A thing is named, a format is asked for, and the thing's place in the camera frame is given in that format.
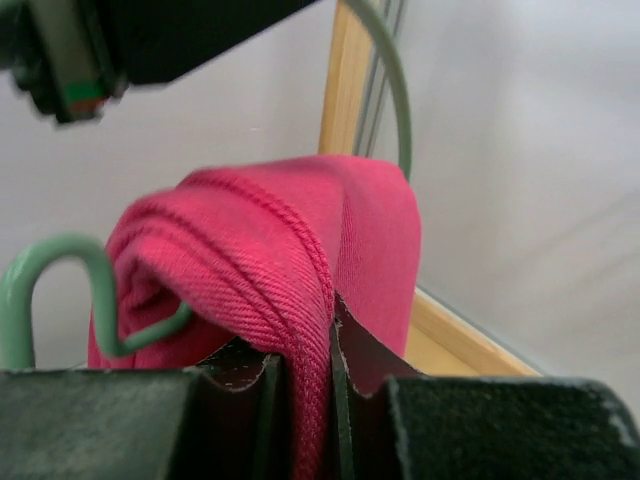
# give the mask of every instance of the wooden frame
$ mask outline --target wooden frame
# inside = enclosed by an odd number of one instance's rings
[[[319,153],[353,152],[371,49],[368,34],[339,0],[331,39]],[[416,294],[411,321],[414,327],[480,375],[537,375],[525,362],[423,294]]]

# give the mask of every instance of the pink towel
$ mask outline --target pink towel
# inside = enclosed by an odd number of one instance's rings
[[[128,335],[169,316],[197,318],[136,354],[108,359],[89,334],[91,368],[193,365],[239,335],[279,352],[292,375],[294,478],[323,455],[334,290],[402,355],[418,270],[420,220],[387,162],[313,156],[192,173],[124,213],[107,243]]]

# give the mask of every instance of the white background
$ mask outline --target white background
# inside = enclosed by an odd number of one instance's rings
[[[640,414],[640,2],[409,0],[420,286]],[[396,157],[392,109],[376,155]]]

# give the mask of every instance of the green wire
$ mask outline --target green wire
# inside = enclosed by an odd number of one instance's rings
[[[402,61],[393,37],[369,0],[344,0],[369,33],[382,59],[391,87],[398,128],[398,166],[407,180],[411,176],[411,109]]]
[[[344,0],[371,36],[385,66],[396,111],[398,165],[409,180],[411,174],[411,116],[407,83],[400,56],[384,21],[368,0]],[[40,275],[63,258],[78,258],[89,275],[93,298],[94,328],[98,347],[105,355],[130,355],[182,329],[191,309],[181,304],[177,312],[124,340],[118,336],[116,281],[111,261],[99,240],[83,234],[51,237],[23,250],[0,279],[0,348],[5,367],[34,368],[31,303]]]
[[[40,275],[64,258],[78,258],[86,267],[96,340],[105,355],[130,355],[177,332],[189,321],[191,310],[182,304],[171,317],[120,340],[116,280],[102,243],[79,233],[57,235],[25,248],[0,279],[0,347],[5,368],[35,367],[31,322],[33,290]]]

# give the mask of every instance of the white wall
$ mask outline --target white wall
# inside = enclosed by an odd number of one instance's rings
[[[640,414],[640,2],[409,0],[420,285]],[[392,109],[376,155],[396,157]]]
[[[98,126],[54,131],[0,77],[0,266],[30,242],[106,239],[136,197],[194,168],[317,151],[335,2],[325,0],[159,92],[129,92]],[[85,360],[90,298],[75,265],[43,277],[38,366]]]

